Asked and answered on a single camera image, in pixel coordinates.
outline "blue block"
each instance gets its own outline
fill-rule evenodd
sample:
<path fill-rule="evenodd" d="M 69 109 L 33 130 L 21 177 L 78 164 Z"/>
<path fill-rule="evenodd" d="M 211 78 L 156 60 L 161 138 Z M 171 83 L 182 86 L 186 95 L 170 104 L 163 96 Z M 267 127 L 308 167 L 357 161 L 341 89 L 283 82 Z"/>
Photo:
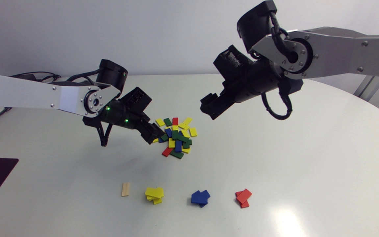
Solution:
<path fill-rule="evenodd" d="M 166 132 L 166 134 L 167 134 L 168 137 L 170 137 L 170 138 L 172 137 L 172 129 L 167 128 L 167 129 L 164 130 L 164 132 Z"/>
<path fill-rule="evenodd" d="M 182 141 L 175 141 L 175 152 L 182 152 Z"/>
<path fill-rule="evenodd" d="M 200 191 L 197 191 L 191 195 L 191 203 L 195 204 L 207 204 L 207 197 L 202 195 Z"/>

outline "red block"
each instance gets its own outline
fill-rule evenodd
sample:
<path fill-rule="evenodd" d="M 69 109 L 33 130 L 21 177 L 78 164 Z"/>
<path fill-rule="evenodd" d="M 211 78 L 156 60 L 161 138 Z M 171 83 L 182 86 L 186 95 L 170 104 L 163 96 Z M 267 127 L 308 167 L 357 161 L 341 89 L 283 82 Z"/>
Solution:
<path fill-rule="evenodd" d="M 162 152 L 162 155 L 169 156 L 170 152 L 173 150 L 173 148 L 166 147 L 166 149 Z"/>
<path fill-rule="evenodd" d="M 244 203 L 247 201 L 249 197 L 251 197 L 252 193 L 248 191 L 248 189 L 244 189 L 237 197 L 236 200 L 239 201 L 239 203 Z"/>
<path fill-rule="evenodd" d="M 172 119 L 172 125 L 178 125 L 178 118 Z"/>

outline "pile of blocks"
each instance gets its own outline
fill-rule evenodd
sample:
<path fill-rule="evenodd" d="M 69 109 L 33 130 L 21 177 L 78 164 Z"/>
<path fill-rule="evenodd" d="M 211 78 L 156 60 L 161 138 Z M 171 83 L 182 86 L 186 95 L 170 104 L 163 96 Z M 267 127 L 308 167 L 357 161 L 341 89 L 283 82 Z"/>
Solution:
<path fill-rule="evenodd" d="M 192 118 L 186 118 L 182 123 L 179 123 L 178 118 L 173 118 L 172 121 L 170 121 L 169 118 L 158 118 L 156 120 L 160 127 L 166 126 L 164 128 L 164 132 L 166 134 L 153 141 L 153 143 L 168 142 L 168 146 L 162 152 L 162 155 L 166 157 L 173 155 L 179 159 L 182 159 L 184 153 L 190 153 L 190 146 L 192 145 L 192 140 L 190 137 L 198 136 L 197 130 L 194 127 L 190 128 L 189 126 L 191 121 Z"/>
<path fill-rule="evenodd" d="M 198 190 L 197 192 L 191 195 L 191 203 L 199 204 L 200 207 L 204 207 L 208 204 L 207 199 L 209 199 L 209 197 L 210 194 L 209 192 L 207 192 L 207 190 L 204 190 L 202 192 Z"/>
<path fill-rule="evenodd" d="M 248 198 L 251 197 L 252 193 L 248 189 L 244 189 L 241 192 L 236 192 L 235 195 L 241 208 L 249 207 Z"/>
<path fill-rule="evenodd" d="M 148 201 L 153 201 L 154 205 L 160 204 L 162 202 L 162 197 L 164 197 L 164 191 L 161 187 L 157 187 L 155 189 L 148 187 L 144 194 L 146 195 Z"/>

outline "stack of yellow blocks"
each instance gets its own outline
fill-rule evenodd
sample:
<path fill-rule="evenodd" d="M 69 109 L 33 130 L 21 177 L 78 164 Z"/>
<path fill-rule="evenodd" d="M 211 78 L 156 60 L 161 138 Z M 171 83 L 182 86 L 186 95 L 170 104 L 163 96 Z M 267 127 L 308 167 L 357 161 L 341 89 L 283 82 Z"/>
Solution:
<path fill-rule="evenodd" d="M 146 189 L 145 195 L 147 196 L 148 201 L 153 200 L 153 204 L 156 205 L 162 202 L 162 197 L 164 197 L 164 191 L 161 187 L 157 187 L 155 189 L 148 187 Z"/>

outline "black motor joint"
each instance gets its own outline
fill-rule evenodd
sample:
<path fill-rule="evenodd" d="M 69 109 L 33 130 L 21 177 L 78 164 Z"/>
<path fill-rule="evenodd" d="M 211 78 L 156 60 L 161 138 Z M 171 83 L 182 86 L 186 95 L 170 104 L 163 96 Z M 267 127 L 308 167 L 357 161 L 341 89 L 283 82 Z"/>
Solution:
<path fill-rule="evenodd" d="M 234 103 L 241 103 L 259 95 L 262 96 L 266 109 L 273 117 L 283 120 L 290 116 L 292 105 L 289 94 L 300 90 L 303 81 L 285 77 L 280 67 L 252 50 L 253 45 L 270 34 L 270 16 L 275 18 L 276 12 L 277 8 L 273 1 L 264 1 L 243 15 L 237 23 L 239 37 L 242 38 L 245 49 L 258 60 L 250 60 L 233 45 L 215 59 L 214 65 L 224 78 L 222 83 L 224 89 L 219 96 L 210 93 L 201 99 L 200 108 L 213 120 Z M 278 40 L 275 44 L 276 47 L 280 47 Z M 277 115 L 271 110 L 265 96 L 266 92 L 275 88 L 279 88 L 280 97 L 288 108 L 284 116 Z"/>

